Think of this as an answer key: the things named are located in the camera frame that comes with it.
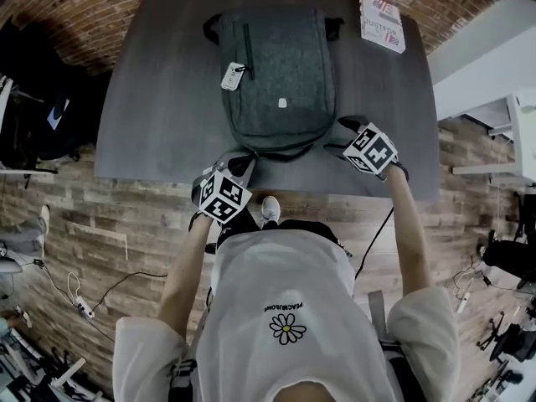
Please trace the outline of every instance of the black bag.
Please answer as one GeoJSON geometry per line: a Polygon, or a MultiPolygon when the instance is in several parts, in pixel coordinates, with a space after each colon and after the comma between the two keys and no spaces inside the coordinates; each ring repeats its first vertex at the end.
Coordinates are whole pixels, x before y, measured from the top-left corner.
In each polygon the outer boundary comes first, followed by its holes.
{"type": "Polygon", "coordinates": [[[220,47],[222,76],[230,63],[246,66],[237,90],[222,89],[240,145],[290,161],[329,131],[336,115],[327,36],[338,39],[342,23],[297,6],[235,9],[205,23],[220,47]]]}

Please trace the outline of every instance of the gray table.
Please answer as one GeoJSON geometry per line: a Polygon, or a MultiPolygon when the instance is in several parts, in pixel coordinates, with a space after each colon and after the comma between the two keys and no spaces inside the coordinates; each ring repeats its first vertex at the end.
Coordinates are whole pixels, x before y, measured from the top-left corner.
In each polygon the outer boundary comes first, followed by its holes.
{"type": "MultiPolygon", "coordinates": [[[[203,35],[215,13],[244,5],[297,3],[345,21],[330,43],[338,114],[366,115],[394,142],[417,199],[439,190],[436,109],[416,22],[403,18],[406,51],[396,54],[360,38],[358,0],[143,0],[128,30],[100,123],[95,175],[191,183],[236,148],[221,100],[219,50],[203,35]]],[[[335,126],[326,140],[351,140],[335,126]]],[[[374,176],[325,153],[261,161],[252,188],[388,196],[374,176]]]]}

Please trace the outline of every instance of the luggage tag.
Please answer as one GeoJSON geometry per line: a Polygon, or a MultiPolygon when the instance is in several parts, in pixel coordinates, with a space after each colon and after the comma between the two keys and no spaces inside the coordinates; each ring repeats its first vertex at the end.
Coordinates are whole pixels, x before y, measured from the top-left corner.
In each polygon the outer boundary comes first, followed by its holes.
{"type": "Polygon", "coordinates": [[[221,87],[224,90],[236,90],[246,70],[247,67],[243,64],[230,63],[221,80],[221,87]]]}

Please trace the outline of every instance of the white t-shirt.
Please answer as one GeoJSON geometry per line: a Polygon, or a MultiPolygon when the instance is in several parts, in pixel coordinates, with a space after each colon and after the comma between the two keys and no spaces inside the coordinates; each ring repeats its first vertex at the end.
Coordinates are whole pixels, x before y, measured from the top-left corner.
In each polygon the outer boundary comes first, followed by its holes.
{"type": "MultiPolygon", "coordinates": [[[[163,322],[117,323],[117,402],[175,400],[170,386],[180,387],[192,370],[193,398],[203,402],[271,402],[303,381],[322,384],[337,402],[399,400],[376,332],[352,298],[353,268],[333,242],[300,230],[230,237],[218,249],[211,283],[214,300],[194,356],[163,322]]],[[[450,400],[459,349],[446,291],[405,296],[389,314],[388,331],[428,402],[450,400]]]]}

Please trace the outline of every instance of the backpack zipper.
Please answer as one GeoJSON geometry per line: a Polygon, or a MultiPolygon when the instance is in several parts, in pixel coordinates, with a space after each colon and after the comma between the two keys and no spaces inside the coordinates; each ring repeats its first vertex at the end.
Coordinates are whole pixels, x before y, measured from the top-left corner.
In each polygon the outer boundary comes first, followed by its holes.
{"type": "Polygon", "coordinates": [[[253,67],[253,52],[251,50],[250,25],[245,23],[244,26],[245,57],[247,59],[247,71],[250,74],[250,80],[255,79],[255,69],[253,67]]]}

